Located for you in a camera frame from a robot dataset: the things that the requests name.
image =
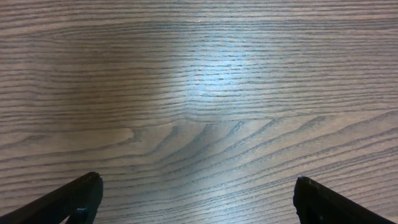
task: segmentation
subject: wood plank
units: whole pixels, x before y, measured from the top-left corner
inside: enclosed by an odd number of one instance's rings
[[[0,2],[0,215],[89,171],[97,223],[398,222],[398,3]]]

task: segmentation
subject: brown wood tabletop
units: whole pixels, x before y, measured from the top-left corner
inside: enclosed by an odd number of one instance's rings
[[[96,223],[398,222],[396,0],[2,0],[0,215],[89,172]]]

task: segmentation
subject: wooden table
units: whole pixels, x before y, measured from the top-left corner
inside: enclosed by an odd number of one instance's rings
[[[0,211],[97,171],[97,223],[398,222],[398,2],[3,0]]]

